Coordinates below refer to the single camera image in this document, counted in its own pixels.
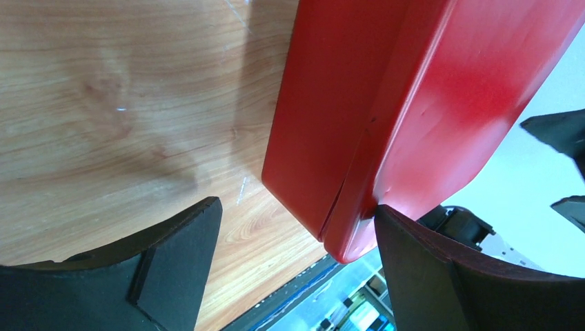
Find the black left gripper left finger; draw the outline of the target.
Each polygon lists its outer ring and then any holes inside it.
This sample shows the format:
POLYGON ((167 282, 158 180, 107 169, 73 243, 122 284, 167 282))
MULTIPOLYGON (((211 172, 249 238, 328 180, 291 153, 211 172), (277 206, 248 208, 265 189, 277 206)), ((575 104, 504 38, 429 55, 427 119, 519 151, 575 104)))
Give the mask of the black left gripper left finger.
POLYGON ((222 218, 207 197, 61 261, 1 267, 2 330, 193 330, 222 218))

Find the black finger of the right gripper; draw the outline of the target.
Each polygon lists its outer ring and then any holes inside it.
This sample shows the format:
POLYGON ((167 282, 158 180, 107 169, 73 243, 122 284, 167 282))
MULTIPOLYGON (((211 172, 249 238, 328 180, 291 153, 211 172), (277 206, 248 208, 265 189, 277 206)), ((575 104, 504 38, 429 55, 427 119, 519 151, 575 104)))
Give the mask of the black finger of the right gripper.
POLYGON ((538 141, 571 158, 584 177, 584 109, 529 117, 520 126, 538 141))

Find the red box lid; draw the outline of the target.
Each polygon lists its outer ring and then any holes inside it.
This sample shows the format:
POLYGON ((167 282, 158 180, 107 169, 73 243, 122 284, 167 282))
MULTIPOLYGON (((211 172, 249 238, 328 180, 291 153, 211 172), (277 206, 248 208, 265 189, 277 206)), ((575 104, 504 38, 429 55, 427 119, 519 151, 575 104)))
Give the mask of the red box lid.
POLYGON ((379 204, 418 219, 472 181, 583 24, 583 1, 410 1, 325 249, 353 262, 379 204))

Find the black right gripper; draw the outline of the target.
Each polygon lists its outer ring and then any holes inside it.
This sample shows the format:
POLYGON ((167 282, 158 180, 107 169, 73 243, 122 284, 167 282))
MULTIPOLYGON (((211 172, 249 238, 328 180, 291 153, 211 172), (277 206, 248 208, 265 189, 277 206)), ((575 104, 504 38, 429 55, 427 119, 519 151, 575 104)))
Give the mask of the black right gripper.
MULTIPOLYGON (((563 198, 551 208, 584 232, 584 196, 563 198)), ((482 241, 496 234, 487 222, 456 205, 439 205, 418 219, 418 224, 479 252, 482 241)))

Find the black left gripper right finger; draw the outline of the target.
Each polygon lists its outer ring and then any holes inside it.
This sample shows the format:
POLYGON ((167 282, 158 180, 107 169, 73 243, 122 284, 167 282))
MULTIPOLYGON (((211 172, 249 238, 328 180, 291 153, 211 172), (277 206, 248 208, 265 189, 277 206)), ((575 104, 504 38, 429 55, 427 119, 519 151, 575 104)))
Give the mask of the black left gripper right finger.
POLYGON ((583 330, 584 280, 482 254, 378 206, 398 330, 583 330))

